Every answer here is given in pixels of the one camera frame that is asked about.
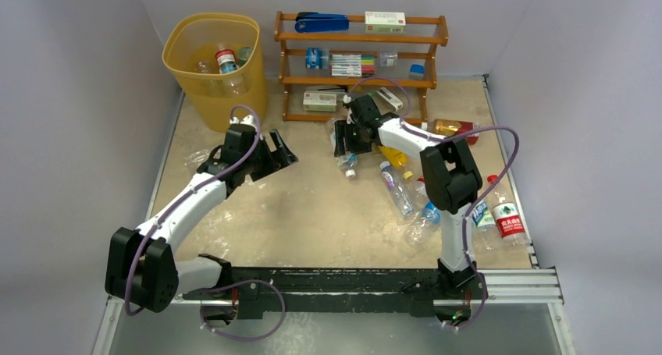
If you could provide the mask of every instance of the wooden rack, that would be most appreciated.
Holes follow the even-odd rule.
[[[347,16],[350,23],[363,23],[365,16]],[[276,14],[276,28],[274,30],[274,40],[280,42],[280,83],[285,87],[283,97],[283,120],[284,121],[327,121],[331,115],[311,115],[290,113],[290,94],[293,84],[315,85],[331,84],[352,86],[362,78],[343,78],[337,76],[311,77],[311,76],[291,76],[290,75],[290,56],[305,56],[305,49],[289,49],[287,41],[357,41],[357,42],[379,42],[379,43],[409,43],[409,44],[429,44],[427,53],[417,52],[398,52],[399,59],[422,59],[425,60],[425,78],[423,80],[398,80],[396,81],[403,87],[413,87],[418,92],[418,103],[421,109],[419,118],[406,118],[409,123],[420,124],[428,121],[428,109],[425,102],[426,92],[429,88],[436,88],[436,66],[435,54],[437,45],[446,46],[448,43],[448,28],[446,18],[439,17],[411,17],[407,16],[407,25],[434,25],[435,31],[432,36],[414,36],[414,35],[377,35],[377,34],[338,34],[338,33],[297,33],[283,31],[284,21],[294,21],[297,18],[296,13]],[[377,57],[375,51],[335,51],[332,53],[368,53]],[[368,86],[388,86],[392,87],[391,82],[385,80],[372,80]]]

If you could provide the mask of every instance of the transparent bottle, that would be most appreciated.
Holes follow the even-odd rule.
[[[414,179],[413,177],[406,179],[404,183],[407,185],[409,193],[413,197],[414,203],[419,208],[425,207],[430,199],[428,198],[428,193],[425,191],[425,179],[423,176],[418,177],[418,179]]]
[[[219,44],[216,48],[218,51],[215,54],[216,62],[219,64],[220,74],[234,73],[239,69],[237,65],[237,56],[234,50],[226,47],[224,44]],[[235,76],[232,78],[224,79],[223,93],[228,97],[241,96],[246,93],[246,84],[244,83],[244,76]]]
[[[379,165],[382,169],[382,180],[386,189],[389,191],[391,199],[395,203],[398,212],[402,217],[409,217],[416,212],[414,202],[410,198],[407,188],[390,162],[383,162]]]
[[[193,71],[200,74],[216,74],[218,66],[211,61],[200,61],[194,65]],[[223,94],[217,80],[201,81],[201,85],[208,96],[221,96]]]
[[[441,229],[441,211],[431,201],[423,207],[418,217],[407,227],[404,240],[413,247],[420,247]]]
[[[331,151],[335,151],[336,150],[335,131],[332,131],[331,134],[329,134],[329,140],[331,141],[331,147],[332,147]],[[340,169],[341,172],[344,172],[345,176],[348,179],[356,178],[356,170],[354,170],[357,164],[356,154],[347,152],[346,154],[342,156],[338,156],[335,159],[336,159],[336,165],[338,165],[338,169]]]
[[[497,176],[487,177],[487,182],[492,183]],[[526,235],[524,224],[521,222],[519,210],[514,202],[511,191],[502,183],[494,187],[494,190],[486,197],[487,204],[492,209],[492,215],[496,220],[504,245],[508,247],[527,247],[531,240]]]
[[[475,206],[472,211],[472,221],[474,225],[472,242],[476,252],[494,251],[504,247],[497,223],[485,201],[480,201]]]

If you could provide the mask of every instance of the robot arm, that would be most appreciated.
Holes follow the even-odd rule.
[[[175,262],[173,255],[200,220],[240,186],[246,175],[257,181],[298,161],[278,131],[272,130],[270,134],[276,146],[274,151],[270,151],[266,140],[260,136],[256,148],[243,163],[216,179],[216,175],[238,162],[250,150],[255,134],[251,116],[241,122],[233,119],[225,143],[212,150],[181,193],[136,229],[120,228],[113,234],[105,279],[108,294],[125,298],[129,268],[138,245],[164,215],[167,218],[158,225],[140,255],[142,259],[131,285],[131,303],[160,312],[175,295],[231,283],[228,261],[202,254],[190,261]]]
[[[393,113],[384,115],[368,95],[345,105],[347,121],[336,122],[336,150],[339,156],[349,150],[370,152],[372,144],[393,147],[421,162],[425,189],[430,201],[442,211],[442,250],[439,268],[447,281],[457,287],[474,276],[464,253],[462,216],[478,196],[482,179],[465,140],[439,143],[440,136],[408,125],[407,131]],[[454,165],[447,168],[447,163]],[[467,232],[469,259],[474,262],[471,231]]]

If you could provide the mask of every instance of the small box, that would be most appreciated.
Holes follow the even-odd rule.
[[[336,94],[317,91],[305,91],[304,109],[306,111],[316,112],[335,112]]]
[[[404,13],[366,12],[365,32],[369,34],[402,34],[407,23]]]

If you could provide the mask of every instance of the white wall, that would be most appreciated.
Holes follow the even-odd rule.
[[[273,40],[276,11],[362,14],[366,10],[405,12],[410,16],[445,15],[450,39],[438,50],[443,75],[488,73],[531,0],[143,0],[162,41],[175,25],[196,12],[250,16],[262,29],[265,70],[278,70],[279,45]]]
[[[661,20],[660,0],[534,0],[490,78],[582,353],[662,345]]]
[[[0,343],[90,353],[176,110],[140,0],[0,0]]]

